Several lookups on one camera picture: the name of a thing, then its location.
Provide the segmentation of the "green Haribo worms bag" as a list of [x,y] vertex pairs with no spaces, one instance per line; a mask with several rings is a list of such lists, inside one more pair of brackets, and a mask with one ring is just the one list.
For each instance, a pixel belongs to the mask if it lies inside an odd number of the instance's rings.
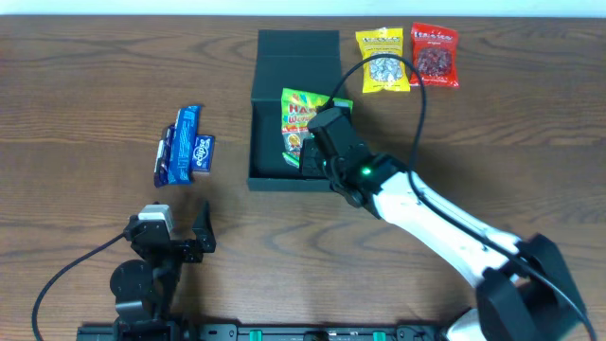
[[312,92],[282,89],[281,133],[285,146],[282,157],[288,165],[299,168],[303,142],[311,136],[308,123],[328,99],[328,96]]

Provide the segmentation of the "blue Oreo cookie pack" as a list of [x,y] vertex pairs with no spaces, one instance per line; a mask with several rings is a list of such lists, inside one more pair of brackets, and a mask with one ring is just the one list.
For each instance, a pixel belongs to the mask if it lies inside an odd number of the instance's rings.
[[178,111],[169,159],[168,180],[170,185],[191,183],[191,155],[201,109],[200,105],[191,105]]

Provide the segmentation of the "blue Eclipse mints box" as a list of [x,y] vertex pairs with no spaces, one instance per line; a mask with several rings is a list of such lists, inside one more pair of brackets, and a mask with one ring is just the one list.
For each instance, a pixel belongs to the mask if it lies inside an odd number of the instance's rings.
[[190,168],[192,172],[210,173],[215,137],[213,135],[197,135],[195,137]]

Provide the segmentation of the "yellow sunflower seed bag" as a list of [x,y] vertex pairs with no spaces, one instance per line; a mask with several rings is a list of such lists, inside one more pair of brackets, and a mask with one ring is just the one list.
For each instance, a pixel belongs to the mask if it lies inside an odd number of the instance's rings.
[[403,28],[382,27],[362,30],[355,38],[364,60],[373,60],[363,65],[363,92],[380,91],[409,92],[410,84],[405,64],[399,60],[403,55]]

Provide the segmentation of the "red Hacks candy bag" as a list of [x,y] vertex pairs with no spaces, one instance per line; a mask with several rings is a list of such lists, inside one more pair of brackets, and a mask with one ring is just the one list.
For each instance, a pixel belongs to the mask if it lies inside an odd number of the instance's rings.
[[412,73],[411,86],[458,88],[460,86],[456,62],[456,49],[459,35],[456,30],[414,23],[411,28],[413,47],[413,65],[420,73]]

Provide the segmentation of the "dark blue chocolate bar wrapper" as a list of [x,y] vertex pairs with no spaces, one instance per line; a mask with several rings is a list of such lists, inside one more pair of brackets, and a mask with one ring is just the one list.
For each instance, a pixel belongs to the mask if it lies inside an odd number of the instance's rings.
[[174,132],[174,124],[165,127],[158,143],[153,175],[153,183],[157,188],[161,188],[169,182],[169,160]]

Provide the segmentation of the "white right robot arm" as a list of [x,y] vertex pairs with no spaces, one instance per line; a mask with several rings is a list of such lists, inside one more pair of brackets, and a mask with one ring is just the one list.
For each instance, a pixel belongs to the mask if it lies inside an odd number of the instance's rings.
[[343,108],[319,113],[308,129],[302,170],[318,169],[351,206],[413,235],[473,287],[475,307],[441,339],[562,340],[578,324],[597,337],[558,246],[546,236],[523,240],[474,218],[411,167],[373,153]]

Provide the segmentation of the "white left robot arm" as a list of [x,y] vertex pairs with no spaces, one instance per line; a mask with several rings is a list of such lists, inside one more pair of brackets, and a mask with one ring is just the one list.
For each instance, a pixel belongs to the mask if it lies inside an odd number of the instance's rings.
[[118,318],[115,340],[197,340],[199,328],[186,317],[172,314],[182,267],[200,263],[216,249],[209,203],[203,203],[191,230],[192,239],[172,238],[168,205],[145,206],[129,219],[124,238],[139,256],[120,264],[110,278]]

